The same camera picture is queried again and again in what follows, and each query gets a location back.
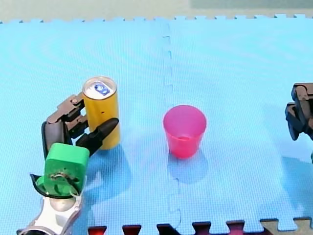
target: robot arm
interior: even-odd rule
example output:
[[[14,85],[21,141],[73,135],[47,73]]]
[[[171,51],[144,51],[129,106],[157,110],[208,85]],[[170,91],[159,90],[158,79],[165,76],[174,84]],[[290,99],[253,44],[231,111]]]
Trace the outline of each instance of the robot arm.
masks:
[[[43,196],[41,213],[17,235],[70,235],[82,208],[82,192],[89,157],[117,126],[111,118],[93,132],[88,127],[82,94],[71,95],[42,124],[45,174],[31,175],[35,190]],[[80,138],[75,145],[72,139]]]
[[[296,83],[291,92],[294,103],[285,109],[286,120],[292,139],[303,132],[313,140],[313,83]]]

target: cup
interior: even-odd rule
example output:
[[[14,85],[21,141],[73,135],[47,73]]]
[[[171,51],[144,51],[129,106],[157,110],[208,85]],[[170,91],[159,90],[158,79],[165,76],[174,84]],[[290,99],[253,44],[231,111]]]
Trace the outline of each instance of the cup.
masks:
[[[206,118],[193,106],[179,105],[165,114],[163,127],[170,152],[177,158],[185,159],[199,149],[206,129]]]

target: can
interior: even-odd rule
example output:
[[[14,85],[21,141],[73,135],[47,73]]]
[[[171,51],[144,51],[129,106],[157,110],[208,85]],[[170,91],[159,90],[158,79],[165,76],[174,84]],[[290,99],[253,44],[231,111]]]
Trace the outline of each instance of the can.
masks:
[[[116,83],[108,77],[93,77],[83,85],[83,99],[90,132],[103,122],[118,118]],[[101,149],[111,149],[120,143],[120,124],[103,140]]]

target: cable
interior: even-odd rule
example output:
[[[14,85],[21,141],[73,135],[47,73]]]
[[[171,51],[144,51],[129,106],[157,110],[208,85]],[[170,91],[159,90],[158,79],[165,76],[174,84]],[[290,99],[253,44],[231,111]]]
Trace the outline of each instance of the cable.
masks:
[[[77,195],[80,195],[79,189],[77,188],[77,186],[75,185],[74,181],[73,181],[71,178],[69,178],[68,176],[63,175],[63,174],[57,174],[57,175],[55,175],[55,176],[65,178],[65,180],[67,181],[67,183],[68,183],[69,185],[71,185],[71,186],[76,190]],[[35,190],[36,190],[39,194],[41,194],[42,196],[44,196],[44,197],[49,197],[49,198],[53,198],[53,199],[70,199],[70,198],[73,197],[72,195],[70,195],[70,196],[54,196],[54,195],[46,194],[45,192],[42,192],[42,191],[39,189],[39,187],[37,186],[37,184],[36,184],[36,181],[40,178],[40,176],[34,175],[34,174],[30,174],[30,177],[31,177],[31,180],[32,180],[32,183],[33,183],[33,187],[35,188]]]

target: foam mat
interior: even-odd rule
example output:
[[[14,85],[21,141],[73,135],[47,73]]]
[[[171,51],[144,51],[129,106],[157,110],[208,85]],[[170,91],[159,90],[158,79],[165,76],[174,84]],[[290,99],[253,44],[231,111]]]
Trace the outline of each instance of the foam mat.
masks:
[[[92,76],[118,85],[121,144],[89,162],[85,206],[75,235],[106,226],[140,225],[182,235],[194,222],[228,233],[260,220],[312,217],[312,142],[292,141],[284,109],[295,82],[312,82],[313,20],[304,16],[136,18],[92,22],[40,19],[0,24],[0,234],[14,234],[39,212],[29,173],[42,174],[41,123]],[[193,158],[168,154],[165,112],[191,104],[208,129]]]

